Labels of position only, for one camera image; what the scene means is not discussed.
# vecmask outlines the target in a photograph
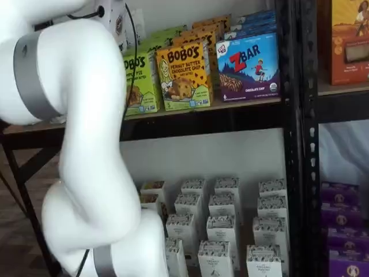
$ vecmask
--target cookie image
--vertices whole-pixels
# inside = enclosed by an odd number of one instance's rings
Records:
[[[355,244],[351,241],[348,241],[345,243],[345,248],[346,249],[354,249],[355,248]]]
[[[133,106],[133,105],[137,105],[141,103],[141,92],[140,92],[140,88],[136,87],[135,85],[133,86],[132,89],[132,95],[130,97],[129,93],[131,91],[131,86],[128,85],[127,86],[127,95],[126,95],[126,101],[128,103],[128,106]]]
[[[336,203],[343,203],[345,201],[345,197],[341,194],[336,194],[334,196],[334,200]]]
[[[347,223],[347,218],[344,215],[339,215],[336,217],[336,223],[338,225],[344,226]]]
[[[174,80],[173,89],[175,91],[175,95],[178,96],[179,99],[192,97],[192,86],[191,80],[189,79],[181,77]]]
[[[224,74],[219,74],[220,85],[231,91],[239,92],[242,89],[242,82],[236,78],[228,77]]]
[[[336,46],[336,47],[334,48],[334,53],[335,53],[336,55],[341,55],[341,54],[342,54],[342,46]]]

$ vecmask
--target green bobo's box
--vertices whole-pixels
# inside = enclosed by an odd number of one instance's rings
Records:
[[[127,114],[156,113],[160,109],[161,89],[155,50],[148,45],[138,48],[137,59],[134,62],[134,48],[129,49],[123,55],[127,76]],[[132,95],[129,93],[132,84],[134,64],[136,66]]]

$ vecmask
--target bobo's peanut butter chocolate chip box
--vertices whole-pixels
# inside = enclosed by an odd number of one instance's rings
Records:
[[[217,57],[224,101],[279,96],[275,33],[218,42]]]
[[[205,42],[159,49],[156,61],[165,110],[210,106],[213,87]]]

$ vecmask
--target box lid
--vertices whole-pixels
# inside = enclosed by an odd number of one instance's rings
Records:
[[[198,255],[208,257],[229,257],[229,242],[201,241]]]

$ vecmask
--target orange snack box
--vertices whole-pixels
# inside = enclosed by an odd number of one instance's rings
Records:
[[[209,19],[206,19],[206,20],[195,22],[192,25],[192,28],[195,29],[195,28],[198,28],[198,27],[201,27],[201,26],[212,25],[212,24],[218,23],[218,22],[222,22],[224,24],[224,30],[226,32],[229,32],[229,29],[231,27],[231,15],[230,14],[225,15],[225,16],[217,16],[217,17],[214,17],[214,18],[209,18]]]

